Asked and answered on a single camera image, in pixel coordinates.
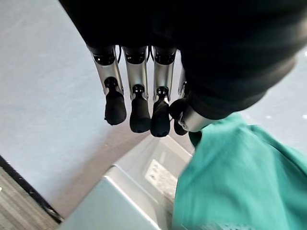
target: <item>label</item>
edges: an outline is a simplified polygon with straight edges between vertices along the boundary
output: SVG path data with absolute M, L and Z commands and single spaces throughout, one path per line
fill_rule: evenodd
M 145 179 L 171 201 L 175 199 L 177 178 L 174 177 L 158 161 L 153 159 L 145 174 Z

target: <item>teal towel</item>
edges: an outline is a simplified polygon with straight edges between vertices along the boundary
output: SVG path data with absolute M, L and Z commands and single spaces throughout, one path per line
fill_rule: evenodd
M 239 114 L 190 135 L 174 229 L 307 230 L 307 160 Z

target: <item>gray floor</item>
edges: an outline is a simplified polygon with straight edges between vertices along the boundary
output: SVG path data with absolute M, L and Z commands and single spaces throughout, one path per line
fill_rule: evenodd
M 93 61 L 57 1 L 0 0 L 0 41 L 0 154 L 67 216 L 108 166 L 148 134 L 131 133 L 128 120 L 115 127 L 103 120 Z M 124 61 L 120 70 L 128 92 Z M 173 99 L 180 70 L 177 58 Z M 152 62 L 148 73 L 152 82 Z M 307 50 L 283 82 L 243 112 L 305 152 L 306 74 Z M 128 93 L 125 100 L 129 114 Z M 171 136 L 192 151 L 187 137 Z

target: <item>black sleeve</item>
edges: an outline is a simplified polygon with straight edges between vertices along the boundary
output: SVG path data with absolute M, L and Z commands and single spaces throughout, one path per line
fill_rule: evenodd
M 60 2 L 92 48 L 176 46 L 190 104 L 211 119 L 260 100 L 307 42 L 307 0 Z
M 191 86 L 189 101 L 211 119 L 261 99 L 307 42 L 306 0 L 216 2 L 183 3 L 171 32 Z

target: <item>black fingertip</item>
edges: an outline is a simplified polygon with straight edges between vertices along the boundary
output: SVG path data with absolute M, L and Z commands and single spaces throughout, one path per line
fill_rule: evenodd
M 187 133 L 187 131 L 182 128 L 177 120 L 174 120 L 174 130 L 180 136 L 186 135 Z
M 122 123 L 127 116 L 124 97 L 117 91 L 109 92 L 106 96 L 105 120 L 110 125 Z
M 174 101 L 170 107 L 169 107 L 169 114 L 174 118 L 175 120 L 178 120 L 181 112 L 184 111 L 187 107 L 187 101 L 185 98 L 178 99 Z
M 134 133 L 143 133 L 150 129 L 151 119 L 148 112 L 148 102 L 137 97 L 131 102 L 130 128 Z
M 169 105 L 164 100 L 153 104 L 153 116 L 150 132 L 154 137 L 165 137 L 169 134 Z

